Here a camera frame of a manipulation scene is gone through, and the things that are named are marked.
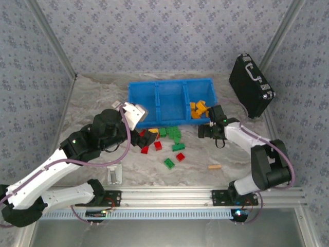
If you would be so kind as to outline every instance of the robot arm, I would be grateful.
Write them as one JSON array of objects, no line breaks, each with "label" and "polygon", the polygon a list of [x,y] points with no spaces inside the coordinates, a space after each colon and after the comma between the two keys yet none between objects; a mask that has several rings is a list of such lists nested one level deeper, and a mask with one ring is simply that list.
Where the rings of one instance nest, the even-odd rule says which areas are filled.
[{"label": "robot arm", "polygon": [[250,130],[242,129],[235,118],[227,118],[220,105],[209,109],[210,125],[198,128],[198,137],[229,140],[240,146],[251,156],[251,173],[229,184],[229,194],[233,202],[241,196],[265,190],[291,180],[287,162],[271,145],[280,149],[286,156],[285,146],[280,140],[260,137]]},{"label": "robot arm", "polygon": [[[141,148],[149,146],[156,135],[148,133],[140,137],[134,130],[136,124],[145,118],[147,111],[140,105],[130,103],[125,103],[122,108],[130,129],[131,144]],[[72,133],[51,157],[25,178],[10,186],[0,185],[0,200],[8,197],[4,201],[6,207],[2,210],[4,219],[22,227],[38,220],[43,213],[57,208],[86,203],[96,206],[104,197],[104,189],[98,180],[89,180],[73,188],[48,191],[53,184],[81,165],[65,161],[50,167],[47,165],[66,159],[88,162],[99,157],[101,151],[119,145],[126,139],[127,130],[118,111],[107,109],[96,115],[92,124]]]}]

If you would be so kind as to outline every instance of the briefcase handle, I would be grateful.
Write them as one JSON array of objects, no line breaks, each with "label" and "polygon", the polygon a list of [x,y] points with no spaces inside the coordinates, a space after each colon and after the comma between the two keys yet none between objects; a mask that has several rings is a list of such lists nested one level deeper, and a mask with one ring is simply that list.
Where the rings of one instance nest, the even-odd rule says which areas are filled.
[{"label": "briefcase handle", "polygon": [[248,64],[246,65],[246,67],[245,67],[246,72],[248,73],[250,79],[253,80],[253,81],[260,81],[260,82],[261,82],[261,81],[262,81],[262,77],[257,76],[257,78],[254,78],[254,77],[252,76],[251,71],[248,69],[248,67],[250,67],[250,69],[252,69],[252,68],[253,68],[252,63],[248,63]]}]

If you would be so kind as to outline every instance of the patterned wallpaper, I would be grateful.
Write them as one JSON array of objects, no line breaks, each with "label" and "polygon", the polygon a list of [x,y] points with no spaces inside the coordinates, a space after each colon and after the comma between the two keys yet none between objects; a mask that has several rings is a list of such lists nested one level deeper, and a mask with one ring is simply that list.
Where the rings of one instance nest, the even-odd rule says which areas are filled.
[{"label": "patterned wallpaper", "polygon": [[77,73],[215,70],[260,62],[291,0],[38,0]]},{"label": "patterned wallpaper", "polygon": [[265,73],[280,137],[329,246],[329,2],[307,1]]},{"label": "patterned wallpaper", "polygon": [[[0,183],[26,176],[49,154],[71,78],[24,1],[0,3]],[[0,229],[13,246],[16,229]]]}]

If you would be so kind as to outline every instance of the black briefcase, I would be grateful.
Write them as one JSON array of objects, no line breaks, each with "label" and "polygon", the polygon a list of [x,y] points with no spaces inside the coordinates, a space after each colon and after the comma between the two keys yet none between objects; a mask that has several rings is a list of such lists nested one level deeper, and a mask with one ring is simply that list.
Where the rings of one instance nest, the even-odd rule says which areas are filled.
[{"label": "black briefcase", "polygon": [[239,55],[229,79],[248,116],[261,116],[276,95],[249,54]]}]

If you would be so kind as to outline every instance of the blue plastic bin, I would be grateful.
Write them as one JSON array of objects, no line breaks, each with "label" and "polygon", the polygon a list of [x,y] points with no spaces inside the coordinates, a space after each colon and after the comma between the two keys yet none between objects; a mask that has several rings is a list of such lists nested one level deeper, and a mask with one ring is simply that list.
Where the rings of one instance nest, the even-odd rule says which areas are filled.
[{"label": "blue plastic bin", "polygon": [[192,119],[190,102],[203,100],[206,106],[217,104],[217,97],[211,78],[171,81],[131,82],[128,88],[128,102],[141,104],[149,114],[139,128],[201,125],[210,119],[204,114],[201,119]]}]

